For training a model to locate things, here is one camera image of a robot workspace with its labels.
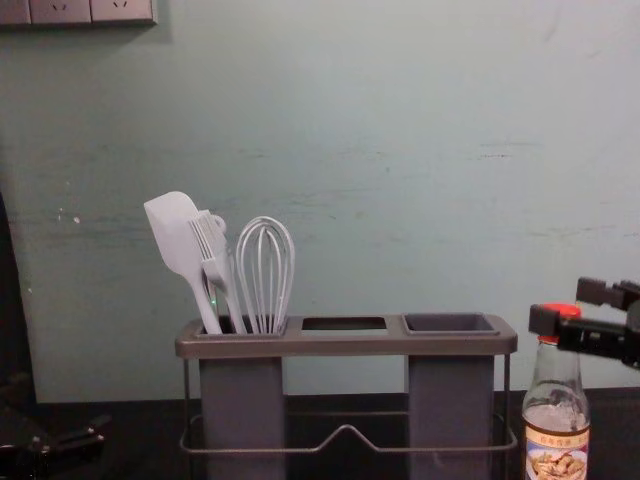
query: robotic arm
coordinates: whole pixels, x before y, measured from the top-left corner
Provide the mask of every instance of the robotic arm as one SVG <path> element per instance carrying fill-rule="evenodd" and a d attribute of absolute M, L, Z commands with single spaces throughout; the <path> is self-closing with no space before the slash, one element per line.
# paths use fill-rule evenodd
<path fill-rule="evenodd" d="M 558 337 L 558 348 L 614 358 L 640 369 L 640 285 L 630 281 L 607 287 L 606 282 L 580 278 L 576 300 L 627 312 L 625 325 L 588 318 L 565 318 L 542 305 L 532 305 L 529 331 Z"/>

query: utensil caddy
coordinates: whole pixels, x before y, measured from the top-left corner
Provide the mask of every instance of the utensil caddy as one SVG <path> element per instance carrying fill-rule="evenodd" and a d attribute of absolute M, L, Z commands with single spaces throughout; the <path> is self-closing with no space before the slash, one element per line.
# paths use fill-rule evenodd
<path fill-rule="evenodd" d="M 285 480 L 286 455 L 317 454 L 337 437 L 351 435 L 377 454 L 405 455 L 410 480 L 489 480 L 496 453 L 507 480 L 506 453 L 517 445 L 508 401 L 510 355 L 516 349 L 517 335 L 503 319 L 475 313 L 291 316 L 280 335 L 206 335 L 195 320 L 176 339 L 185 383 L 180 446 L 190 456 L 189 478 L 191 459 L 205 456 L 208 480 Z M 288 445 L 283 357 L 370 355 L 406 358 L 405 444 L 381 447 L 342 424 L 319 444 Z M 496 356 L 504 356 L 501 416 L 493 406 Z M 205 448 L 192 445 L 198 417 L 191 417 L 189 407 L 190 360 L 200 365 Z M 494 417 L 501 421 L 500 432 L 493 431 Z"/>

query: electrical outlet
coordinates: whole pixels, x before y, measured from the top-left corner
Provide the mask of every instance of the electrical outlet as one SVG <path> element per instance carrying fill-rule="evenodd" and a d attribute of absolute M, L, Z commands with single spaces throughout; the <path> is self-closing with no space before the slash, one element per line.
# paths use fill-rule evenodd
<path fill-rule="evenodd" d="M 37 24 L 90 23 L 89 0 L 31 0 L 31 21 Z"/>
<path fill-rule="evenodd" d="M 0 0 L 0 25 L 31 23 L 29 0 Z"/>
<path fill-rule="evenodd" d="M 91 0 L 94 23 L 155 23 L 154 10 L 152 0 Z"/>

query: black table surface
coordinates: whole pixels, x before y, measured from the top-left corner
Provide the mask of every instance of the black table surface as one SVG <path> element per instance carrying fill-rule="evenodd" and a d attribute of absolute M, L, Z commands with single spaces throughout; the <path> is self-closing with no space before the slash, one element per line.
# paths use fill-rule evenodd
<path fill-rule="evenodd" d="M 592 440 L 589 454 L 589 480 L 636 479 L 640 472 L 640 388 L 589 390 L 592 410 Z M 513 392 L 512 425 L 521 438 L 520 405 L 523 392 Z M 496 395 L 500 408 L 503 396 Z M 289 411 L 317 410 L 391 410 L 406 408 L 403 395 L 290 397 Z M 183 429 L 183 402 L 116 402 L 94 404 L 38 405 L 29 412 L 29 420 L 13 419 L 5 411 L 4 432 L 22 431 L 14 438 L 28 438 L 32 432 L 64 433 L 84 426 L 91 418 L 110 414 L 112 424 L 105 432 L 107 443 L 101 461 L 51 477 L 58 480 L 182 480 L 186 479 L 186 459 L 177 442 Z M 402 442 L 406 418 L 399 416 L 324 417 L 293 416 L 288 437 L 298 444 L 312 445 L 322 438 L 331 421 L 362 426 L 371 439 L 381 445 Z M 196 479 L 202 465 L 196 465 Z M 399 480 L 406 478 L 406 462 L 400 456 L 376 457 L 352 438 L 341 438 L 321 456 L 291 459 L 289 480 L 349 479 Z M 509 478 L 522 478 L 521 453 L 509 455 Z"/>

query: white spatula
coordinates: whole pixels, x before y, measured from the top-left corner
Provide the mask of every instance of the white spatula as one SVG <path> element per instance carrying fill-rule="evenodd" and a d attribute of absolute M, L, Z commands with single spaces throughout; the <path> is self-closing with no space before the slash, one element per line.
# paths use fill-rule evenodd
<path fill-rule="evenodd" d="M 144 209 L 162 260 L 191 286 L 207 333 L 221 334 L 220 322 L 211 309 L 204 284 L 200 249 L 189 227 L 189 220 L 198 215 L 198 209 L 182 192 L 169 192 L 149 200 Z"/>

